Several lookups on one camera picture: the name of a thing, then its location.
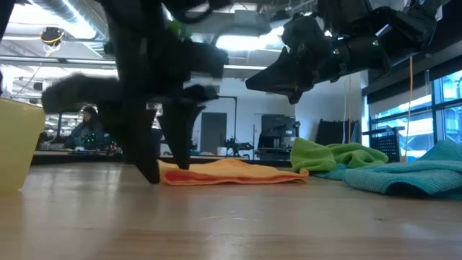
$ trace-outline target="ceiling duct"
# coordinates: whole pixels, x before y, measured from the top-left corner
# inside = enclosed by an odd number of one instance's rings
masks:
[[[66,31],[75,38],[80,38],[67,40],[82,42],[98,55],[105,56],[103,43],[109,38],[108,24],[103,8],[96,1],[31,0],[31,2],[63,19],[68,25]]]

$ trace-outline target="person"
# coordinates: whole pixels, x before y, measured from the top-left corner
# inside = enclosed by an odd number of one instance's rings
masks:
[[[84,120],[68,137],[65,148],[83,147],[86,150],[96,150],[104,142],[103,125],[100,123],[96,110],[88,106],[84,108]]]

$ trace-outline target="wooden table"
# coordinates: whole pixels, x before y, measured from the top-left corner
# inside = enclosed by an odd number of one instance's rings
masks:
[[[0,195],[0,259],[461,259],[459,201],[339,181],[151,186],[118,163],[35,166]]]

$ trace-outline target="teal towel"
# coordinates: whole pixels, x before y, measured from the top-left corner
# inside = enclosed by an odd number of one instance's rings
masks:
[[[435,196],[462,199],[462,145],[439,141],[415,162],[346,169],[340,165],[321,178],[343,180],[356,189],[392,196]]]

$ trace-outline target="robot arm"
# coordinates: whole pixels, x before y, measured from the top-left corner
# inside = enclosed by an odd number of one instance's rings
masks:
[[[298,102],[314,84],[365,69],[386,74],[391,67],[425,49],[436,30],[442,0],[411,0],[403,11],[372,10],[368,0],[318,0],[317,15],[333,37],[324,35],[314,17],[294,17],[284,26],[278,60],[247,80],[250,90],[286,95]]]

